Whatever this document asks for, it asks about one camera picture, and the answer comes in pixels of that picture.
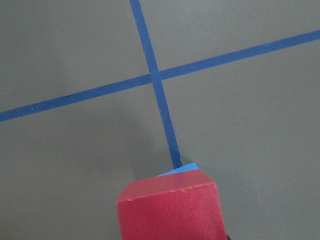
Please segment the blue foam cube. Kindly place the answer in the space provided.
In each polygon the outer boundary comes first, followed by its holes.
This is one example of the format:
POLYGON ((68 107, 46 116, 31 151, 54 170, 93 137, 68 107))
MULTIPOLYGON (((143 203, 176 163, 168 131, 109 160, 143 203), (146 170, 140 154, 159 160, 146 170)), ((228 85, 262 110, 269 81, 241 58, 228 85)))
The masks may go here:
POLYGON ((192 163, 186 164, 184 166, 170 170, 168 172, 162 173, 162 174, 158 175, 158 177, 187 172, 187 171, 193 171, 193 170, 198 170, 198 169, 199 169, 198 166, 194 162, 192 162, 192 163))

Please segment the red foam cube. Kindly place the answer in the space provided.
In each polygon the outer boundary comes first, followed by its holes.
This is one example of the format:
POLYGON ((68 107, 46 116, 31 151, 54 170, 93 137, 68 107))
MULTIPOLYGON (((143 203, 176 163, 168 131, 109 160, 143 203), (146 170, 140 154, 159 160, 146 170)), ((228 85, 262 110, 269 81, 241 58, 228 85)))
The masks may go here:
POLYGON ((226 240, 217 184, 202 170, 129 183, 116 200, 123 240, 226 240))

